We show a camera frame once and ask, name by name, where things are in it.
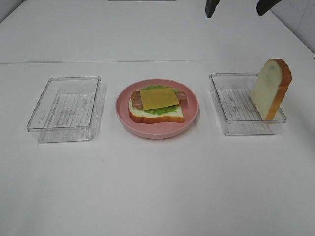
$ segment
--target plastic tray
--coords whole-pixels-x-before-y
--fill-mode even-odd
[[[51,78],[27,131],[39,143],[90,140],[99,132],[105,94],[100,77]]]
[[[250,99],[257,73],[211,74],[211,96],[226,135],[276,134],[286,116],[281,108],[273,120],[262,120]]]

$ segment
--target toy bread slice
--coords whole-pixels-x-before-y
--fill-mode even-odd
[[[284,60],[270,59],[265,63],[250,94],[262,119],[274,118],[291,79],[291,71]]]
[[[136,123],[161,123],[161,122],[184,122],[184,115],[181,105],[178,105],[178,108],[174,111],[159,115],[147,113],[142,109],[137,109],[132,106],[132,101],[129,101],[129,114],[131,119]]]

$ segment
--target yellow cheese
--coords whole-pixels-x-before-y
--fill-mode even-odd
[[[160,88],[140,91],[144,110],[178,105],[177,96],[172,88]]]

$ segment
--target black object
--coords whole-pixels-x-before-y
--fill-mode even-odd
[[[211,18],[220,0],[207,0],[206,2],[206,15]],[[274,5],[281,0],[259,0],[256,10],[259,16],[262,16],[269,11]]]

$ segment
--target white table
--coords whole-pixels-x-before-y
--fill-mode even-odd
[[[256,0],[29,0],[0,24],[0,63],[313,58]]]
[[[1,235],[314,235],[314,61],[287,61],[293,81],[280,134],[223,135],[209,96],[209,73],[258,72],[264,63],[0,65]],[[99,137],[36,143],[26,124],[48,78],[90,75],[108,85]],[[200,114],[189,130],[148,140],[121,126],[119,92],[147,78],[195,91]]]

